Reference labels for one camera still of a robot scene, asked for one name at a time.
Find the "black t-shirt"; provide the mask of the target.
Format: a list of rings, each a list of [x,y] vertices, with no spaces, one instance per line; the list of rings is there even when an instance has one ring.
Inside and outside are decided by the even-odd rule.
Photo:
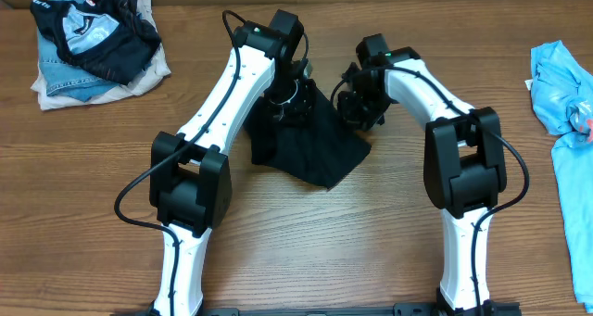
[[[260,97],[246,117],[251,161],[331,189],[351,173],[372,146],[346,127],[312,79],[302,82],[305,102],[276,107]]]

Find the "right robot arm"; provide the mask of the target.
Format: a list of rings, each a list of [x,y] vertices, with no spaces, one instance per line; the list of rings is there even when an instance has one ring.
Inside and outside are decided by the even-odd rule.
[[[497,113],[457,98],[414,49],[392,50],[380,33],[363,38],[356,55],[343,75],[347,90],[335,88],[331,95],[344,123],[368,131],[400,104],[425,133],[423,183],[440,211],[444,240],[431,314],[519,314],[514,304],[493,302],[486,284],[488,213],[507,183]]]

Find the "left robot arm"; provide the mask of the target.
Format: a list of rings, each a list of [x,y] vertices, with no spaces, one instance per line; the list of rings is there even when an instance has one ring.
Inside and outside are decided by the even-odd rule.
[[[251,108],[268,105],[275,121],[303,122],[313,109],[298,16],[277,10],[269,25],[246,21],[231,31],[225,70],[197,113],[151,147],[149,201],[164,237],[161,285],[152,315],[197,315],[208,239],[232,196],[229,153]]]

